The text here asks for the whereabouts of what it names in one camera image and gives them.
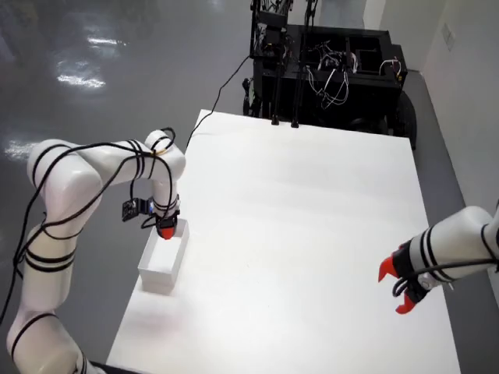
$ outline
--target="black metal frame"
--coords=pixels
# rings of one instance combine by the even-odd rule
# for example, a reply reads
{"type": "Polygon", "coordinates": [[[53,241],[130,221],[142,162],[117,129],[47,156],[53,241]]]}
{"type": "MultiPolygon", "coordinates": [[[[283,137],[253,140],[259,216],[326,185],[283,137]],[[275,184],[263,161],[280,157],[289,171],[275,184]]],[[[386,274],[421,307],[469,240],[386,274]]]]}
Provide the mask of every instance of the black metal frame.
{"type": "MultiPolygon", "coordinates": [[[[259,99],[258,103],[261,103],[263,107],[263,117],[271,118],[272,124],[275,125],[278,124],[279,118],[283,118],[290,121],[293,127],[298,127],[299,122],[305,122],[311,125],[348,128],[352,122],[359,118],[376,122],[395,112],[407,75],[407,68],[402,49],[397,44],[391,43],[390,34],[387,31],[318,27],[313,26],[313,22],[311,26],[310,20],[313,21],[314,14],[313,5],[317,5],[317,3],[314,0],[309,0],[305,24],[303,26],[287,25],[282,30],[278,47],[275,47],[279,53],[279,59],[277,62],[271,61],[258,55],[254,49],[257,24],[261,20],[259,17],[260,8],[255,6],[260,6],[260,0],[254,1],[250,50],[253,58],[254,90],[259,99]],[[294,40],[294,44],[289,47],[294,56],[299,56],[298,64],[290,58],[288,61],[283,61],[282,46],[285,43],[283,38],[288,36],[294,40]],[[314,118],[313,102],[317,98],[308,87],[306,74],[304,74],[304,67],[308,63],[307,43],[309,40],[314,41],[321,38],[322,40],[327,38],[344,40],[350,88],[349,99],[345,105],[331,108],[328,113],[324,113],[322,119],[314,118]],[[354,74],[350,52],[362,51],[362,48],[359,47],[362,43],[375,43],[379,49],[379,64],[384,60],[398,59],[402,67],[400,75],[397,76],[394,73],[390,64],[384,65],[382,75],[368,72],[354,74]]],[[[329,72],[315,72],[315,80],[319,84],[324,84],[328,77],[329,72]]],[[[342,77],[337,75],[332,77],[328,87],[331,87],[331,92],[334,92],[335,87],[339,89],[341,84],[342,77]]]]}

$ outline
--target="white wall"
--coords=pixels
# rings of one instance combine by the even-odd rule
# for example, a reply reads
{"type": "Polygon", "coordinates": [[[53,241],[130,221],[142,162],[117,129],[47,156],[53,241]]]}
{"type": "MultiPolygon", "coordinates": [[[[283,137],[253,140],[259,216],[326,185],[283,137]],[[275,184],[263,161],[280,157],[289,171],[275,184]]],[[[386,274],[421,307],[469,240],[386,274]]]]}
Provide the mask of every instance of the white wall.
{"type": "MultiPolygon", "coordinates": [[[[497,0],[448,0],[423,70],[464,200],[490,213],[499,198],[497,14],[497,0]],[[451,51],[444,22],[455,34],[451,51]]],[[[499,277],[491,281],[499,295],[499,277]]]]}
{"type": "MultiPolygon", "coordinates": [[[[288,14],[288,23],[292,25],[303,25],[305,20],[306,0],[295,0],[293,9],[288,14]]],[[[322,10],[322,0],[318,0],[317,8],[315,9],[314,24],[317,26],[320,19],[320,11],[322,10]]]]}
{"type": "Polygon", "coordinates": [[[386,0],[366,0],[364,9],[364,27],[368,30],[379,30],[386,0]]]}
{"type": "Polygon", "coordinates": [[[445,0],[386,0],[380,28],[402,46],[409,69],[423,70],[444,6],[445,0]]]}

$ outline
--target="wheel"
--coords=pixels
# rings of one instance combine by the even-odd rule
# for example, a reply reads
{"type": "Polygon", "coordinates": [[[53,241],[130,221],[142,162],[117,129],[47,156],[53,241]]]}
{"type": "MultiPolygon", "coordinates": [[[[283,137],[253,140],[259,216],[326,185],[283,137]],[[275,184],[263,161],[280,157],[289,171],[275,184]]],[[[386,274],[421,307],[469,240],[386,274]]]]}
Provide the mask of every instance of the wheel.
{"type": "Polygon", "coordinates": [[[394,136],[409,138],[411,148],[416,149],[417,120],[414,105],[407,94],[402,91],[398,98],[395,114],[388,118],[388,125],[393,128],[394,136]]]}

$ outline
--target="black strap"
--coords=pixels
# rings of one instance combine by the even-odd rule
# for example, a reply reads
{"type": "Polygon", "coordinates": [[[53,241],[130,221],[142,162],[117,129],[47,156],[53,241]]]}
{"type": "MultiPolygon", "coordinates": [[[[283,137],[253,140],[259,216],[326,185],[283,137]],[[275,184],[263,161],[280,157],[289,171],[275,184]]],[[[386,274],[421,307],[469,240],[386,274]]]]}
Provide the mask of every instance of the black strap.
{"type": "Polygon", "coordinates": [[[57,273],[59,271],[66,270],[68,267],[70,267],[75,262],[75,258],[73,257],[73,258],[71,258],[70,261],[68,261],[67,263],[65,263],[61,266],[49,267],[49,266],[40,266],[40,265],[37,265],[36,263],[32,263],[30,261],[29,257],[26,257],[25,260],[26,260],[27,265],[29,265],[33,269],[38,270],[42,273],[57,273]]]}
{"type": "Polygon", "coordinates": [[[150,166],[150,173],[149,173],[149,176],[147,177],[147,179],[150,179],[150,177],[153,176],[153,170],[154,170],[154,164],[156,163],[156,150],[153,150],[153,164],[150,166]]]}
{"type": "Polygon", "coordinates": [[[83,359],[82,367],[81,367],[81,374],[87,374],[87,357],[85,357],[85,354],[83,351],[80,349],[81,352],[81,357],[83,359]]]}
{"type": "MultiPolygon", "coordinates": [[[[428,230],[426,230],[425,232],[423,232],[421,234],[421,240],[419,241],[419,250],[421,252],[421,258],[423,259],[424,266],[430,267],[430,263],[428,262],[428,259],[426,258],[426,253],[424,252],[424,238],[427,235],[427,233],[428,233],[428,230]]],[[[428,273],[430,273],[430,275],[433,278],[435,278],[437,281],[445,282],[445,280],[441,279],[440,277],[437,277],[437,275],[433,271],[429,271],[428,273]]]]}
{"type": "Polygon", "coordinates": [[[12,357],[12,360],[14,362],[16,362],[14,360],[14,352],[16,351],[16,347],[17,347],[17,344],[19,343],[19,339],[24,335],[24,333],[26,333],[26,330],[28,330],[35,322],[37,322],[40,319],[45,318],[45,317],[55,317],[55,318],[57,318],[57,316],[54,313],[43,313],[43,314],[39,314],[38,316],[30,319],[27,322],[27,324],[23,326],[23,328],[21,329],[21,331],[17,334],[16,339],[14,339],[14,344],[12,345],[12,349],[10,351],[10,357],[12,357]]]}
{"type": "MultiPolygon", "coordinates": [[[[126,141],[132,148],[133,148],[133,151],[135,154],[137,154],[137,149],[135,148],[135,143],[132,141],[132,140],[127,140],[126,141]]],[[[133,179],[137,179],[137,177],[139,176],[139,170],[140,170],[140,157],[137,157],[135,159],[136,161],[136,170],[135,170],[135,176],[133,177],[133,179]]]]}
{"type": "Polygon", "coordinates": [[[157,207],[159,210],[170,210],[171,208],[175,207],[175,205],[177,204],[177,201],[179,200],[179,195],[177,194],[177,196],[175,197],[175,200],[173,200],[171,203],[170,203],[170,206],[166,206],[166,205],[161,205],[160,203],[157,203],[156,200],[154,200],[153,198],[153,204],[155,207],[157,207]]]}
{"type": "Polygon", "coordinates": [[[140,173],[139,173],[139,178],[142,178],[142,175],[143,175],[143,171],[144,169],[146,168],[146,158],[143,156],[143,154],[141,153],[141,149],[140,149],[140,144],[139,142],[137,142],[136,140],[132,139],[132,142],[135,143],[136,147],[137,147],[137,154],[140,154],[140,157],[139,157],[139,160],[140,160],[140,173]]]}
{"type": "Polygon", "coordinates": [[[55,144],[55,145],[53,145],[53,146],[50,146],[49,148],[44,149],[44,150],[43,150],[43,152],[42,152],[42,153],[40,153],[40,156],[38,156],[37,160],[34,162],[34,165],[33,165],[33,171],[32,171],[32,174],[31,174],[31,178],[33,179],[33,185],[35,186],[35,188],[37,187],[37,183],[35,182],[34,177],[35,177],[35,175],[36,175],[36,173],[37,173],[37,168],[38,168],[38,165],[39,165],[39,163],[40,163],[41,159],[42,159],[42,158],[44,158],[44,156],[45,156],[48,152],[50,152],[51,150],[53,150],[53,149],[55,149],[55,148],[59,148],[59,147],[61,147],[61,146],[65,147],[65,148],[67,148],[67,149],[69,149],[69,150],[71,149],[71,147],[70,147],[70,146],[66,146],[65,144],[55,144]]]}
{"type": "Polygon", "coordinates": [[[74,256],[74,254],[76,253],[76,248],[71,251],[71,253],[61,257],[40,257],[32,253],[29,249],[26,252],[29,257],[38,261],[39,263],[63,263],[74,256]]]}
{"type": "MultiPolygon", "coordinates": [[[[428,234],[426,234],[426,247],[428,248],[428,255],[430,256],[431,262],[433,263],[434,266],[437,266],[438,265],[437,259],[435,259],[434,251],[431,248],[431,239],[430,239],[431,238],[431,231],[433,229],[434,229],[434,226],[432,226],[428,230],[428,234]]],[[[453,277],[450,277],[449,275],[447,275],[443,270],[437,270],[437,272],[443,278],[445,278],[447,281],[449,281],[449,282],[455,281],[455,279],[453,277]]]]}
{"type": "Polygon", "coordinates": [[[44,230],[44,233],[45,233],[45,234],[47,234],[47,236],[48,236],[49,238],[52,238],[52,239],[54,239],[54,240],[70,240],[70,239],[73,239],[73,238],[77,237],[79,234],[81,234],[81,231],[83,231],[83,229],[81,229],[81,230],[80,230],[80,231],[78,231],[76,234],[73,234],[73,235],[70,235],[70,236],[65,236],[65,237],[58,238],[57,236],[54,236],[54,235],[52,235],[52,234],[49,234],[46,228],[44,228],[43,230],[44,230]]]}
{"type": "Polygon", "coordinates": [[[489,255],[490,255],[490,258],[491,259],[495,259],[496,262],[497,262],[497,268],[496,268],[496,273],[499,273],[499,259],[497,259],[496,255],[494,254],[494,252],[492,252],[492,248],[489,246],[489,244],[487,243],[487,240],[485,240],[485,228],[488,226],[488,224],[485,224],[483,227],[482,227],[482,230],[480,230],[480,236],[482,238],[482,243],[483,245],[485,245],[485,248],[487,249],[487,251],[489,252],[489,255]]]}
{"type": "Polygon", "coordinates": [[[70,235],[70,236],[63,236],[61,238],[58,238],[57,236],[54,236],[52,234],[49,234],[48,231],[47,231],[47,228],[43,228],[43,225],[45,223],[45,221],[47,220],[47,212],[43,212],[43,214],[45,215],[45,218],[42,220],[41,222],[41,226],[42,226],[42,230],[44,231],[44,233],[49,237],[49,238],[52,238],[54,240],[70,240],[70,239],[73,239],[75,237],[77,237],[79,234],[81,234],[81,231],[83,231],[83,228],[81,228],[81,230],[79,230],[77,233],[73,234],[73,235],[70,235]]]}

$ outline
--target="power cord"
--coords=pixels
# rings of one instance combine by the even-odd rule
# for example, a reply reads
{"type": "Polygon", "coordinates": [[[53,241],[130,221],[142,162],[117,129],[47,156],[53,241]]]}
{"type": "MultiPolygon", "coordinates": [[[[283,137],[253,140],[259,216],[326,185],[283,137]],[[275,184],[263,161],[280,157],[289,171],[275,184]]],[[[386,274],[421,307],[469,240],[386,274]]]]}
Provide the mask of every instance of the power cord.
{"type": "Polygon", "coordinates": [[[496,264],[497,265],[497,264],[499,264],[499,261],[497,261],[497,259],[471,259],[469,261],[459,261],[459,262],[455,262],[455,263],[445,263],[442,265],[425,267],[424,269],[414,271],[413,273],[411,273],[405,277],[400,277],[400,279],[398,279],[395,282],[395,285],[393,286],[391,293],[394,295],[394,297],[400,296],[405,291],[405,289],[408,287],[408,282],[410,280],[417,278],[421,274],[430,273],[430,272],[438,271],[438,270],[454,269],[456,267],[488,265],[488,264],[496,264]]]}
{"type": "Polygon", "coordinates": [[[189,138],[187,139],[187,145],[186,145],[186,150],[187,150],[187,147],[189,146],[189,143],[190,143],[190,140],[191,138],[193,137],[193,134],[194,132],[201,126],[201,123],[203,123],[203,121],[207,118],[207,117],[210,117],[213,112],[215,111],[215,108],[217,107],[217,104],[218,104],[218,100],[220,100],[220,94],[221,94],[221,91],[225,88],[225,86],[228,85],[228,83],[231,81],[232,78],[234,78],[235,74],[237,74],[239,72],[239,70],[242,68],[242,66],[244,65],[244,63],[246,62],[246,60],[250,58],[250,55],[246,56],[244,58],[244,60],[242,60],[241,64],[239,65],[239,67],[233,72],[233,74],[227,79],[227,82],[225,82],[222,87],[220,87],[220,89],[218,90],[218,95],[217,95],[217,100],[215,100],[215,104],[213,104],[213,107],[211,109],[211,112],[208,113],[207,115],[205,115],[204,117],[201,118],[201,121],[199,121],[199,123],[194,127],[193,131],[190,133],[189,135],[189,138]]]}
{"type": "MultiPolygon", "coordinates": [[[[170,128],[168,128],[168,129],[172,131],[173,138],[175,138],[175,132],[172,129],[170,129],[170,128]]],[[[94,143],[94,144],[89,144],[89,145],[86,145],[86,146],[75,146],[73,148],[69,148],[68,150],[66,150],[66,151],[62,152],[61,154],[59,154],[52,161],[52,163],[50,164],[50,166],[48,167],[48,169],[44,173],[44,176],[42,177],[42,179],[41,179],[41,181],[40,181],[40,183],[39,183],[39,185],[38,185],[35,193],[31,197],[30,202],[28,203],[26,211],[24,213],[23,226],[22,226],[22,229],[21,229],[21,235],[19,237],[19,241],[18,241],[18,244],[17,244],[17,247],[16,247],[16,251],[14,253],[14,257],[12,258],[12,277],[11,277],[11,281],[10,281],[10,285],[9,285],[9,291],[8,291],[7,297],[5,299],[5,304],[4,304],[3,309],[2,309],[2,314],[0,315],[0,325],[2,325],[2,323],[3,323],[3,320],[5,318],[5,314],[7,312],[9,304],[10,304],[10,300],[12,298],[12,292],[13,292],[13,289],[14,289],[15,284],[16,284],[16,275],[19,274],[22,277],[22,274],[20,273],[20,270],[19,270],[18,266],[22,263],[22,261],[24,259],[24,256],[26,254],[26,251],[30,247],[30,245],[41,234],[41,232],[45,231],[47,228],[54,227],[54,226],[59,226],[61,224],[65,224],[67,222],[70,222],[70,221],[74,220],[75,218],[79,217],[85,211],[87,211],[97,201],[97,199],[99,199],[99,197],[101,197],[101,195],[104,193],[104,191],[111,185],[111,183],[115,180],[116,176],[119,174],[119,172],[121,171],[123,165],[127,161],[131,161],[131,160],[134,160],[134,159],[142,158],[143,159],[143,163],[145,164],[145,158],[153,158],[154,161],[158,160],[159,162],[161,162],[166,167],[166,169],[168,171],[169,185],[170,185],[169,186],[170,187],[170,193],[169,193],[169,197],[168,197],[168,208],[171,206],[171,204],[172,204],[172,187],[173,187],[172,171],[171,171],[170,167],[168,166],[168,164],[166,163],[166,161],[163,160],[161,157],[159,157],[158,154],[162,154],[163,152],[165,152],[170,146],[172,146],[172,144],[173,144],[173,141],[171,140],[170,143],[167,145],[167,147],[164,150],[160,151],[159,153],[157,153],[156,150],[153,150],[153,153],[148,153],[148,152],[144,152],[144,151],[140,150],[140,147],[139,147],[139,149],[136,149],[134,146],[132,146],[132,148],[127,148],[125,146],[120,146],[120,145],[114,144],[114,143],[94,143]],[[55,165],[62,158],[68,156],[70,153],[73,153],[73,152],[76,152],[76,151],[80,151],[80,150],[89,150],[89,149],[96,148],[96,147],[99,147],[99,146],[110,146],[110,147],[113,147],[113,148],[118,148],[120,150],[127,150],[127,151],[130,151],[130,152],[134,153],[135,155],[127,157],[127,158],[124,158],[122,160],[122,162],[116,168],[116,170],[113,173],[113,175],[103,185],[103,187],[101,188],[101,191],[94,198],[92,198],[84,207],[82,207],[80,210],[78,210],[77,212],[75,212],[71,216],[69,216],[67,218],[64,218],[64,219],[62,219],[60,221],[53,221],[53,222],[49,222],[49,223],[42,223],[40,225],[40,227],[34,232],[34,234],[27,240],[26,244],[23,245],[24,236],[26,235],[26,229],[27,229],[27,224],[28,224],[28,220],[29,220],[31,208],[33,207],[33,204],[36,201],[37,197],[40,195],[41,190],[42,190],[45,182],[47,181],[48,176],[50,175],[51,171],[55,167],[55,165]]],[[[58,146],[66,146],[66,145],[58,144],[58,145],[49,147],[48,150],[54,149],[54,148],[56,148],[58,146]]],[[[48,151],[45,150],[45,152],[43,152],[39,156],[39,158],[35,161],[33,175],[35,175],[36,167],[38,166],[38,164],[40,162],[40,159],[47,152],[48,151]]]]}

